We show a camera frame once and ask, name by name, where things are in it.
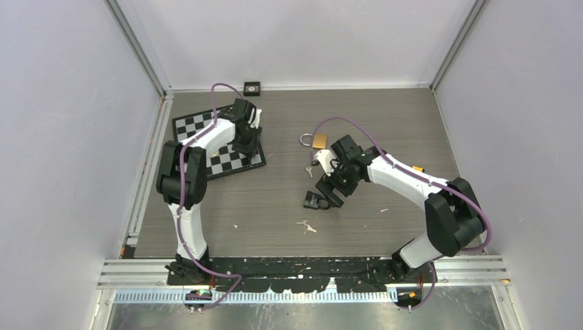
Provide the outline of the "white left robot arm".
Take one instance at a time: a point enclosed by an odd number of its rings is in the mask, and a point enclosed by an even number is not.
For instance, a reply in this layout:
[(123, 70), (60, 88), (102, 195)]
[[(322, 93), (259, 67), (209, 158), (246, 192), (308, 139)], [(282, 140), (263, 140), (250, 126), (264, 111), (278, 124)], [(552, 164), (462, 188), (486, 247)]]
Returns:
[(255, 104), (237, 98), (226, 109), (212, 110), (194, 135), (163, 145), (156, 190), (173, 215), (178, 241), (175, 261), (168, 269), (196, 285), (204, 284), (214, 274), (201, 224), (201, 203), (208, 186), (207, 161), (228, 144), (234, 152), (254, 157), (262, 133), (261, 114)]

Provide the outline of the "black Kaijing padlock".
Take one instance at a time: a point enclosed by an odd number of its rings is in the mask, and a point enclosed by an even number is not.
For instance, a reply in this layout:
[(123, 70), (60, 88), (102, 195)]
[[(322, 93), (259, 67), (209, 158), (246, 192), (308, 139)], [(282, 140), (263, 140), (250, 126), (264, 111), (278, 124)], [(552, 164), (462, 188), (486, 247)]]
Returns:
[(327, 198), (323, 197), (319, 193), (309, 190), (306, 192), (302, 206), (311, 210), (328, 210), (331, 207)]

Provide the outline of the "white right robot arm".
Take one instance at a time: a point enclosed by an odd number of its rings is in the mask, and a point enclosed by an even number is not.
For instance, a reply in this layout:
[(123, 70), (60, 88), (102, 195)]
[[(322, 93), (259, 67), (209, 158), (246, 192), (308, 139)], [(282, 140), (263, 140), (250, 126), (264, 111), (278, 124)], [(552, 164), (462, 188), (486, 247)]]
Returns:
[(448, 181), (427, 175), (381, 148), (358, 146), (350, 135), (315, 152), (312, 163), (323, 169), (316, 188), (331, 207), (342, 207), (343, 198), (364, 181), (392, 190), (423, 211), (426, 231), (394, 252), (388, 263), (388, 275), (395, 280), (410, 282), (420, 267), (456, 256), (487, 231), (474, 191), (460, 177)]

